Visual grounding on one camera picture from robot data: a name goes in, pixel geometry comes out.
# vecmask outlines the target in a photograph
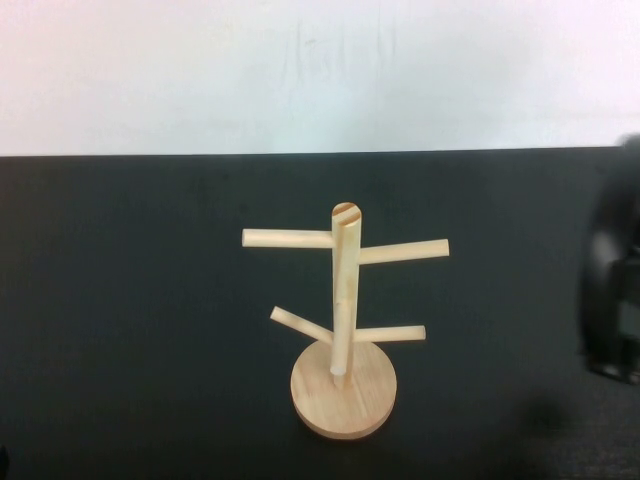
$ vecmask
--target black tabletop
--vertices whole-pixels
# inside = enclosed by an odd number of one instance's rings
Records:
[[[640,478],[640,389],[586,372],[576,285],[615,149],[0,159],[0,444],[8,479]],[[328,250],[243,249],[243,228],[449,258],[361,268],[359,326],[396,406],[371,437],[307,430],[291,368],[329,326]]]

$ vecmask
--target light wood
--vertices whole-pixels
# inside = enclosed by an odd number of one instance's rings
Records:
[[[408,340],[426,340],[427,330],[423,325],[412,327],[358,328],[353,336],[354,342],[405,342]]]
[[[293,328],[294,330],[304,333],[311,338],[328,343],[329,345],[333,343],[333,333],[330,330],[294,315],[291,312],[287,312],[280,307],[273,308],[273,311],[271,312],[271,320],[275,320],[278,323],[286,325],[289,328]]]
[[[398,245],[384,245],[368,247],[360,250],[360,265],[384,262],[400,262],[417,260],[420,258],[449,256],[449,241],[428,240],[426,242],[400,243]]]
[[[302,352],[291,373],[298,415],[313,431],[333,439],[369,435],[388,418],[396,397],[396,374],[373,342],[425,340],[422,325],[356,328],[360,265],[449,255],[446,239],[361,248],[362,212],[337,205],[331,231],[245,229],[245,247],[332,249],[333,331],[275,307],[271,318],[317,341]]]
[[[333,248],[331,232],[316,230],[242,230],[243,247]]]
[[[331,345],[333,332],[320,325],[310,322],[280,307],[274,307],[271,320],[285,325],[293,330]],[[423,325],[411,327],[358,328],[353,334],[354,342],[404,342],[410,340],[425,340],[427,332]]]
[[[361,226],[362,213],[353,203],[341,203],[333,209],[333,351],[330,371],[339,388],[349,381],[353,355]]]
[[[329,373],[331,347],[315,342],[302,352],[291,373],[291,396],[298,415],[325,437],[354,440],[374,432],[389,417],[396,397],[391,361],[372,343],[353,348],[350,381],[340,389]]]

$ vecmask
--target wooden stand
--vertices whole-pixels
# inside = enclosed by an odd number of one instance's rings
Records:
[[[449,255],[447,240],[360,247],[362,212],[337,205],[331,232],[250,230],[245,247],[331,248],[333,331],[275,307],[271,318],[316,340],[302,352],[291,374],[291,395],[303,422],[329,438],[356,439],[387,419],[396,396],[391,361],[371,342],[425,340],[424,326],[356,328],[360,265]]]

